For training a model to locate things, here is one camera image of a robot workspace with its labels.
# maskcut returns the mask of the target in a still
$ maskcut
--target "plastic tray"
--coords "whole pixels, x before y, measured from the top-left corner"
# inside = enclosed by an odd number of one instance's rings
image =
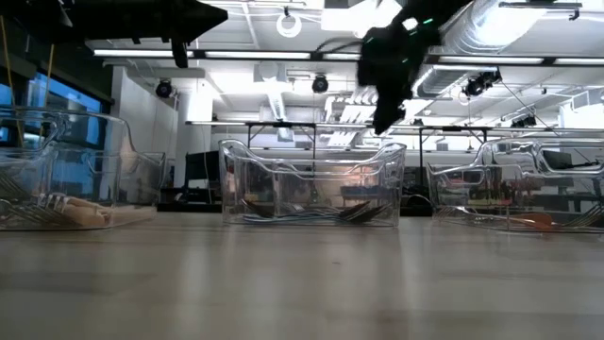
[[[163,154],[134,150],[125,121],[0,108],[0,230],[103,229],[156,213]]]
[[[473,163],[430,165],[437,221],[495,230],[604,231],[604,140],[503,139]]]
[[[364,161],[265,159],[220,143],[226,223],[398,226],[403,144]]]

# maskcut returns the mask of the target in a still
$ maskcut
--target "table surface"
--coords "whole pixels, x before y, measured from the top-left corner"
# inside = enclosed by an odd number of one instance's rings
[[[0,233],[0,339],[597,339],[604,245],[402,218],[399,229]]]

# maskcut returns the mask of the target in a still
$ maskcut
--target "ceiling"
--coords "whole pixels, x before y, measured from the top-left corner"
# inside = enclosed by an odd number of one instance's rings
[[[228,10],[229,19],[199,37],[191,48],[311,51],[326,39],[353,36],[351,32],[321,29],[323,8],[321,0],[308,2],[304,9],[292,6],[290,9],[292,14],[306,18],[301,20],[302,29],[294,38],[285,38],[277,32],[277,18],[283,12],[283,9],[278,6],[259,8],[253,6],[254,3],[239,4],[233,1],[208,1],[208,3]],[[604,36],[593,33],[603,30],[604,14],[590,8],[584,10],[576,21],[569,21],[568,15],[568,11],[550,11],[526,34],[501,51],[501,54],[604,56]],[[93,41],[89,42],[89,47],[162,50],[170,48],[169,44],[162,43],[160,39],[142,40],[142,45],[135,45],[131,41]],[[135,62],[136,72],[151,72],[151,75],[159,68],[175,67],[174,62],[170,60],[137,59]],[[207,72],[216,90],[221,93],[222,100],[217,99],[214,103],[214,110],[219,118],[222,114],[228,114],[230,119],[236,117],[237,112],[241,112],[243,117],[245,112],[258,111],[259,107],[268,106],[266,94],[255,92],[249,86],[255,64],[256,61],[190,61],[190,67],[203,68]],[[356,89],[354,63],[287,61],[283,64],[288,72],[288,78],[294,80],[292,88],[282,95],[286,107],[322,110],[331,95],[350,95]],[[500,71],[507,87],[498,84],[482,97],[473,99],[468,105],[465,98],[460,99],[459,95],[465,80],[463,78],[458,84],[452,84],[446,92],[442,93],[439,100],[433,101],[426,107],[428,116],[422,111],[418,115],[423,116],[425,124],[427,122],[433,125],[462,124],[468,123],[469,120],[473,125],[494,125],[501,116],[534,105],[537,114],[544,121],[555,124],[558,106],[563,101],[588,89],[599,87],[604,89],[604,68],[502,67]],[[310,90],[311,81],[316,73],[327,75],[330,82],[328,93],[314,94]],[[195,78],[175,79],[174,82],[183,92],[194,89],[197,84]]]

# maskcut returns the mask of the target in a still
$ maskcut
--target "clear plastic bin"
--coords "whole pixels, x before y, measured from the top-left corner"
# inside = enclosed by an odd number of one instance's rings
[[[265,159],[220,143],[226,223],[398,226],[403,144],[364,161]]]
[[[0,109],[0,230],[89,230],[155,216],[163,154],[106,114]]]
[[[495,230],[601,233],[603,150],[600,139],[504,139],[485,143],[469,165],[430,165],[434,218]]]

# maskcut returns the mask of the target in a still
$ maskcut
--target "security camera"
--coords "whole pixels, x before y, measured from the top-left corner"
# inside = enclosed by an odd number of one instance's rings
[[[160,80],[158,87],[155,89],[155,94],[157,94],[159,98],[168,99],[175,93],[175,88],[172,86],[172,81],[170,81],[170,79]]]
[[[329,82],[325,75],[316,75],[312,82],[312,91],[316,94],[324,94],[329,88]]]

